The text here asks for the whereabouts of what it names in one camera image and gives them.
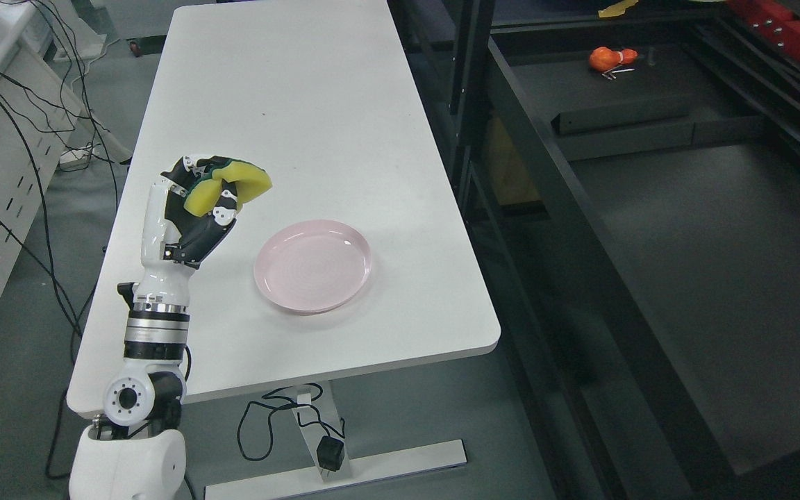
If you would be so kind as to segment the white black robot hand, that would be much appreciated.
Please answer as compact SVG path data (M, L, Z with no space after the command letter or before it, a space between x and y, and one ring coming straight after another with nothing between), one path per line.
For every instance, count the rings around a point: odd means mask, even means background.
M127 303L135 311L183 313L190 305L190 279L234 228L236 195L223 183L213 210L197 217L184 209L188 189L206 171L213 156L181 156L150 187L142 229L144 276L131 288Z

